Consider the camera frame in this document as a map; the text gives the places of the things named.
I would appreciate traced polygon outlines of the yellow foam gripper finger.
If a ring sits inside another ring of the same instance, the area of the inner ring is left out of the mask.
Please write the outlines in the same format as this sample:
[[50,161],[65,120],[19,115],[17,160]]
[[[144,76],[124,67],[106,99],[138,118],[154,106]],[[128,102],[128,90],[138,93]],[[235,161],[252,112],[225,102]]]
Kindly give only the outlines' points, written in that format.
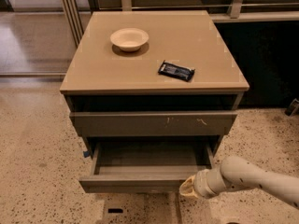
[[198,199],[199,194],[194,189],[195,176],[188,177],[179,187],[179,194],[186,198]]

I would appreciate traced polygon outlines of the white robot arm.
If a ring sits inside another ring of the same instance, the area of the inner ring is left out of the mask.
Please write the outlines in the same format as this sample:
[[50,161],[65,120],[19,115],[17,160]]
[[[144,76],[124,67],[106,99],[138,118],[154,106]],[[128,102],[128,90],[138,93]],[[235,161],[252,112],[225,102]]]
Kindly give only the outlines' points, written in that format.
[[238,156],[226,157],[220,165],[199,171],[179,187],[188,198],[210,199],[222,192],[261,189],[284,203],[299,208],[299,179],[266,171]]

